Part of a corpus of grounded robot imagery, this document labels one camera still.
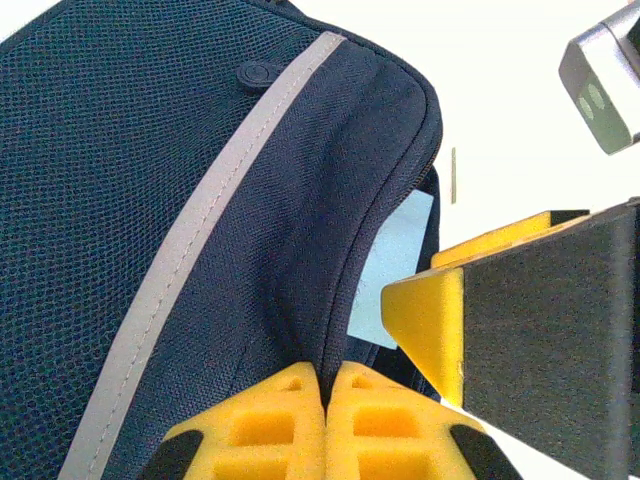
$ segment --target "navy blue bag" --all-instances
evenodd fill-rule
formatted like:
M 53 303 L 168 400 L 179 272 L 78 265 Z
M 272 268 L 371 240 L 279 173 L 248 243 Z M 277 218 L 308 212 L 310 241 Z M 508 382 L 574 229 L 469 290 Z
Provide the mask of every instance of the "navy blue bag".
M 1 478 L 135 478 L 300 360 L 325 401 L 345 358 L 430 392 L 346 335 L 378 228 L 437 197 L 413 68 L 258 0 L 63 0 L 0 62 Z

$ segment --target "stitching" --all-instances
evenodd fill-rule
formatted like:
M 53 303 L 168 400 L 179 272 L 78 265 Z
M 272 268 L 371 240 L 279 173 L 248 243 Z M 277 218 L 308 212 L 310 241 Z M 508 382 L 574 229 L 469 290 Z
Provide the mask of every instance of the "stitching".
M 109 431 L 109 427 L 111 426 L 111 422 L 113 421 L 113 416 L 115 415 L 115 413 L 116 413 L 116 411 L 118 409 L 118 405 L 120 403 L 120 399 L 122 398 L 122 393 L 124 391 L 125 386 L 127 385 L 128 381 L 129 381 L 129 378 L 131 376 L 131 372 L 133 371 L 133 367 L 134 367 L 134 365 L 136 363 L 138 355 L 140 354 L 140 350 L 142 349 L 142 345 L 144 344 L 145 339 L 147 338 L 147 335 L 148 335 L 149 331 L 151 330 L 151 327 L 152 327 L 153 322 L 154 322 L 154 320 L 156 318 L 156 315 L 158 314 L 158 311 L 160 310 L 160 307 L 162 305 L 162 302 L 164 301 L 164 299 L 166 298 L 167 294 L 169 293 L 169 290 L 170 290 L 174 280 L 176 279 L 176 276 L 178 275 L 178 272 L 180 271 L 180 268 L 182 267 L 182 264 L 183 264 L 185 258 L 187 257 L 187 255 L 191 251 L 191 247 L 193 246 L 193 243 L 195 242 L 196 238 L 198 237 L 198 235 L 202 231 L 202 228 L 204 227 L 207 219 L 209 218 L 209 215 L 211 214 L 211 212 L 215 208 L 215 206 L 218 203 L 218 200 L 222 196 L 223 192 L 226 190 L 226 188 L 228 187 L 228 185 L 231 182 L 231 180 L 233 180 L 235 175 L 238 173 L 238 170 L 240 169 L 240 167 L 242 166 L 244 161 L 249 156 L 249 153 L 251 153 L 251 150 L 253 150 L 253 147 L 254 147 L 255 143 L 260 139 L 260 137 L 262 136 L 262 134 L 266 130 L 266 128 L 269 125 L 269 123 L 273 120 L 273 118 L 275 117 L 276 113 L 278 112 L 278 110 L 280 109 L 282 104 L 287 100 L 289 95 L 291 95 L 291 92 L 293 91 L 293 89 L 300 82 L 302 77 L 305 74 L 307 74 L 307 72 L 309 70 L 313 70 L 314 63 L 316 63 L 318 60 L 320 60 L 323 57 L 325 57 L 327 52 L 333 48 L 333 46 L 338 42 L 338 40 L 342 40 L 342 37 L 340 37 L 338 35 L 335 35 L 335 34 L 333 34 L 333 35 L 334 35 L 334 38 L 332 38 L 331 42 L 329 42 L 329 44 L 318 55 L 316 55 L 314 58 L 312 58 L 309 61 L 309 64 L 302 70 L 302 72 L 300 73 L 298 78 L 296 78 L 295 81 L 291 84 L 291 86 L 289 87 L 289 89 L 287 90 L 285 95 L 282 97 L 282 99 L 280 100 L 278 105 L 276 105 L 276 107 L 273 109 L 273 111 L 271 112 L 271 114 L 269 115 L 267 120 L 265 121 L 264 125 L 262 126 L 262 128 L 260 129 L 260 131 L 258 132 L 256 137 L 253 139 L 253 141 L 251 142 L 249 147 L 247 147 L 247 149 L 245 150 L 245 152 L 244 152 L 242 158 L 240 159 L 240 161 L 238 162 L 238 164 L 235 166 L 235 168 L 233 169 L 233 171 L 231 172 L 229 177 L 226 179 L 225 183 L 220 188 L 220 191 L 218 192 L 216 198 L 213 200 L 211 206 L 209 207 L 209 210 L 207 211 L 205 216 L 202 218 L 202 222 L 200 223 L 200 226 L 198 227 L 198 230 L 195 232 L 195 234 L 193 235 L 193 237 L 191 238 L 191 240 L 187 244 L 187 248 L 185 249 L 184 253 L 182 254 L 182 258 L 180 258 L 180 261 L 178 262 L 178 265 L 176 266 L 175 270 L 171 274 L 171 278 L 169 279 L 169 283 L 167 283 L 167 286 L 165 287 L 162 295 L 160 296 L 160 299 L 158 300 L 158 303 L 157 303 L 153 313 L 151 314 L 151 317 L 149 318 L 149 322 L 147 323 L 147 328 L 144 331 L 144 334 L 142 335 L 142 339 L 140 340 L 140 343 L 138 344 L 138 347 L 136 348 L 136 353 L 134 354 L 133 359 L 131 360 L 131 363 L 129 364 L 129 370 L 127 371 L 127 375 L 126 375 L 124 381 L 122 382 L 122 385 L 120 385 L 120 389 L 118 390 L 118 395 L 116 397 L 116 402 L 113 405 L 113 408 L 111 409 L 111 412 L 109 414 L 109 419 L 107 420 L 107 425 L 104 427 L 104 430 L 102 431 L 102 435 L 100 437 L 100 442 L 98 443 L 98 447 L 96 448 L 96 452 L 93 455 L 93 458 L 91 459 L 91 464 L 89 465 L 89 471 L 87 472 L 87 476 L 85 477 L 85 480 L 89 479 L 89 477 L 91 476 L 91 472 L 93 471 L 93 469 L 94 469 L 94 467 L 96 465 L 96 462 L 98 460 L 98 455 L 100 454 L 100 449 L 102 448 L 104 439 L 106 438 L 107 432 Z

